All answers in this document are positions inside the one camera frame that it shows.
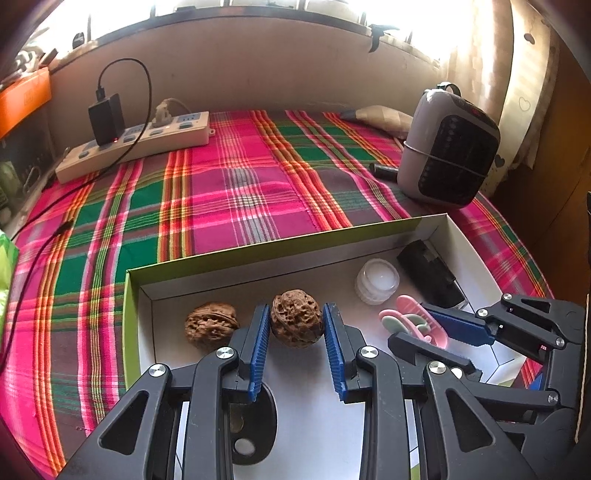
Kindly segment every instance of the plaid blanket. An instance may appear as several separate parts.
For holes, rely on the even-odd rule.
[[[401,146],[337,115],[264,111],[212,115],[208,146],[122,164],[18,238],[7,327],[27,287],[0,414],[33,464],[53,478],[125,391],[121,318],[127,269],[305,233],[435,213],[376,181],[370,162],[397,165]],[[77,182],[55,185],[41,208]],[[502,291],[550,296],[536,264],[482,196],[450,212]],[[526,365],[522,382],[536,372]]]

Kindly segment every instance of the pink plastic clip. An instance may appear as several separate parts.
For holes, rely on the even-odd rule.
[[[427,324],[431,327],[431,331],[429,332],[431,336],[430,343],[439,348],[447,348],[447,344],[449,343],[447,332],[414,298],[408,295],[400,295],[396,299],[396,309],[403,314],[414,313],[426,320]]]
[[[405,315],[409,313],[414,313],[415,315],[419,315],[423,320],[427,322],[429,325],[430,331],[428,335],[423,335],[416,325]],[[396,310],[382,310],[379,312],[379,319],[380,321],[385,316],[392,316],[396,318],[399,322],[401,322],[406,329],[410,332],[411,335],[418,338],[419,340],[423,340],[428,342],[432,345],[435,345],[439,348],[446,349],[447,344],[449,343],[449,337],[447,332],[443,329],[439,322],[435,320],[427,310],[425,310],[419,302],[417,302],[414,298],[409,297],[408,295],[400,295],[396,299]]]

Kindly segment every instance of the curtain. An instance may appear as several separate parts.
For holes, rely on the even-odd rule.
[[[526,0],[460,0],[451,22],[454,42],[449,56],[441,58],[441,76],[457,84],[501,131],[481,188],[491,196],[509,169],[522,161],[533,168],[554,90],[556,34]]]

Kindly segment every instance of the window sill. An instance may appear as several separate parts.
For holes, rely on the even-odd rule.
[[[177,11],[172,14],[162,15],[161,17],[154,17],[138,22],[136,24],[129,25],[127,27],[115,30],[107,35],[103,35],[97,40],[87,42],[86,44],[78,47],[77,49],[70,52],[64,58],[59,61],[55,61],[50,66],[50,73],[54,73],[71,62],[75,61],[80,56],[99,48],[103,45],[115,42],[130,35],[140,33],[152,28],[163,27],[166,25],[172,25],[181,22],[190,22],[197,20],[209,20],[212,18],[233,18],[233,17],[264,17],[264,18],[282,18],[285,20],[297,20],[309,23],[315,23],[319,25],[325,25],[327,27],[339,28],[365,37],[371,36],[371,30],[364,26],[347,20],[341,20],[340,18],[331,17],[329,15],[319,14],[315,12],[307,12],[302,10],[294,10],[291,8],[284,7],[266,7],[266,6],[247,6],[247,7],[203,7],[195,9],[185,9]],[[433,66],[439,67],[439,62],[426,56],[424,53],[418,51],[413,46],[399,40],[390,35],[385,35],[381,38],[382,43],[387,43],[393,47],[407,52],[408,54],[423,60]]]

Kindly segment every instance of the walnut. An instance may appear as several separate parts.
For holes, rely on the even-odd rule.
[[[304,348],[324,333],[318,302],[303,290],[286,291],[273,299],[271,329],[285,345]]]
[[[210,348],[227,345],[239,328],[234,307],[218,301],[208,301],[195,308],[185,320],[185,335],[189,342]]]

